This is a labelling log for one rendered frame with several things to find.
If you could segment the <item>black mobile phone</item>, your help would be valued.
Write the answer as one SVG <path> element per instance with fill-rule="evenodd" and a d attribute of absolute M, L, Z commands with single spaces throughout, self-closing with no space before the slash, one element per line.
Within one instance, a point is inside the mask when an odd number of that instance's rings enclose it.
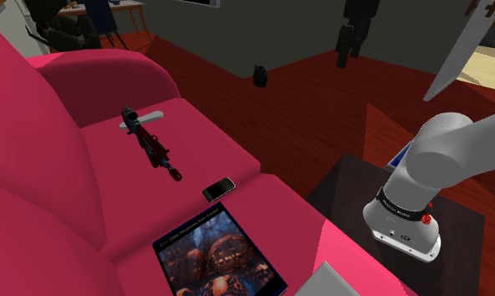
<path fill-rule="evenodd" d="M 225 177 L 220 181 L 208 186 L 203 190 L 203 196 L 210 202 L 214 202 L 219 198 L 223 197 L 225 194 L 231 192 L 236 188 L 234 182 Z"/>

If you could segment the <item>small black vase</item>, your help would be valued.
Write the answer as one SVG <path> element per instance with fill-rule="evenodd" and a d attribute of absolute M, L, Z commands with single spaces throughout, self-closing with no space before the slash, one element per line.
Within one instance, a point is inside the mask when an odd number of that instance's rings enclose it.
<path fill-rule="evenodd" d="M 266 87 L 267 81 L 268 75 L 265 67 L 254 65 L 253 85 L 256 87 Z"/>

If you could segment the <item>red blue toy rifle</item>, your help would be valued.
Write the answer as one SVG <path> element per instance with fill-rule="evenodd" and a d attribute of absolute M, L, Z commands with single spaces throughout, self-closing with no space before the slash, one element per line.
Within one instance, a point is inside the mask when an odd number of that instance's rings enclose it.
<path fill-rule="evenodd" d="M 145 151 L 150 164 L 154 167 L 164 167 L 170 176 L 177 182 L 182 180 L 181 173 L 169 163 L 167 150 L 155 135 L 151 135 L 141 124 L 137 118 L 139 115 L 127 105 L 124 106 L 121 112 L 123 123 L 119 125 L 122 130 L 127 130 L 128 135 L 135 135 L 140 147 Z"/>

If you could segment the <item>white remote control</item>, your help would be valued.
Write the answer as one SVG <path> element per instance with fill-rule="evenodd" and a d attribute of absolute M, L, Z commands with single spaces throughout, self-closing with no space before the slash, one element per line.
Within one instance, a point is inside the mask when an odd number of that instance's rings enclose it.
<path fill-rule="evenodd" d="M 137 118 L 137 120 L 141 123 L 141 124 L 145 124 L 145 123 L 148 123 L 148 122 L 151 122 L 151 121 L 155 121 L 155 120 L 158 120 L 158 119 L 162 119 L 164 117 L 164 113 L 162 111 L 154 111 L 150 114 L 146 114 L 144 116 L 140 116 Z"/>

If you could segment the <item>book with dark picture cover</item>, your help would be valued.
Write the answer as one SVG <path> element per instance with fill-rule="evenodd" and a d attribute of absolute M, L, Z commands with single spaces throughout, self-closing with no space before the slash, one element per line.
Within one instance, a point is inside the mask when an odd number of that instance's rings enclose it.
<path fill-rule="evenodd" d="M 216 203 L 152 247 L 173 296 L 283 296 L 287 283 Z"/>

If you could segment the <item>blue white box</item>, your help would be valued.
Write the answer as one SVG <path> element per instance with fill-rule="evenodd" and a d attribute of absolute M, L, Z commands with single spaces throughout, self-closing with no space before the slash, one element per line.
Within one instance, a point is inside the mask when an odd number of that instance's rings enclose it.
<path fill-rule="evenodd" d="M 412 145 L 413 140 L 409 141 L 384 167 L 387 172 L 393 172 L 400 161 L 403 159 L 404 155 L 408 151 L 409 147 Z"/>

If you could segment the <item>grey flat box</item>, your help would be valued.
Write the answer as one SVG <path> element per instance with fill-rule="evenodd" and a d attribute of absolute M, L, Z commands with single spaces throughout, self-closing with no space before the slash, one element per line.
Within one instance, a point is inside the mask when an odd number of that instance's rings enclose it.
<path fill-rule="evenodd" d="M 360 296 L 327 262 L 323 262 L 294 296 Z"/>

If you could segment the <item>tall black figure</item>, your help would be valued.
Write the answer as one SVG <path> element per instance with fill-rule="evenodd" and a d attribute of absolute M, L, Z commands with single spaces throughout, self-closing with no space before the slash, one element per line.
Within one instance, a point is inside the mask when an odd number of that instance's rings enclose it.
<path fill-rule="evenodd" d="M 367 38 L 371 21 L 376 16 L 381 0 L 346 0 L 343 16 L 347 25 L 340 27 L 335 46 L 337 67 L 345 68 L 349 57 L 357 58 Z"/>

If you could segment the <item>wooden table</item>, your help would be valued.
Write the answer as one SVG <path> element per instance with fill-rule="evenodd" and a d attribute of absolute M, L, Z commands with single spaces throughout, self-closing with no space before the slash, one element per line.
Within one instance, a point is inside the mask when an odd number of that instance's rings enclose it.
<path fill-rule="evenodd" d="M 135 0 L 122 0 L 120 4 L 110 4 L 109 7 L 112 12 L 119 12 L 119 11 L 129 11 L 129 15 L 131 16 L 131 20 L 133 21 L 134 27 L 137 32 L 139 32 L 138 26 L 136 24 L 136 21 L 134 20 L 134 15 L 133 11 L 136 10 L 139 12 L 139 16 L 141 18 L 141 23 L 144 28 L 144 31 L 146 33 L 146 36 L 148 37 L 149 41 L 152 41 L 150 35 L 149 35 L 149 30 L 147 29 L 146 22 L 145 22 L 145 16 L 144 16 L 144 3 L 137 2 Z M 79 4 L 77 8 L 62 8 L 58 15 L 59 16 L 77 16 L 77 15 L 85 15 L 87 13 L 87 10 L 85 8 L 84 4 Z"/>

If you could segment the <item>dark blue chair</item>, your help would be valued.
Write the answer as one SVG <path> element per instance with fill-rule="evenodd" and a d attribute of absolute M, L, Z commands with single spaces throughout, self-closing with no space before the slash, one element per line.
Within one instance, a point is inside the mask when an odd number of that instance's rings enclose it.
<path fill-rule="evenodd" d="M 112 46 L 114 46 L 111 34 L 114 34 L 127 50 L 128 47 L 118 33 L 118 26 L 109 6 L 109 0 L 84 0 L 87 16 L 93 22 L 99 34 L 105 34 Z"/>

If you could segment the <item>pink red sofa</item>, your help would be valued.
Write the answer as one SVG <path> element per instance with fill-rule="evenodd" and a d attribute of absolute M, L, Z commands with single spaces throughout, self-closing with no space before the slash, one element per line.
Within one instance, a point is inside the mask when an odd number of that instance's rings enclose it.
<path fill-rule="evenodd" d="M 154 168 L 124 106 L 170 152 Z M 360 296 L 417 296 L 220 128 L 168 73 L 124 50 L 26 59 L 0 34 L 0 296 L 173 296 L 153 242 L 222 202 L 294 296 L 327 262 Z"/>

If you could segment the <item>grey door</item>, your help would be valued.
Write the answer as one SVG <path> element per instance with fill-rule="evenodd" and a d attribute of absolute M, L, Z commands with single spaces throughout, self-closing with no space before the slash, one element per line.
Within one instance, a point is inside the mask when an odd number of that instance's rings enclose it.
<path fill-rule="evenodd" d="M 426 102 L 441 93 L 460 75 L 495 21 L 495 0 L 467 0 L 464 15 L 468 20 L 424 95 L 423 100 Z"/>

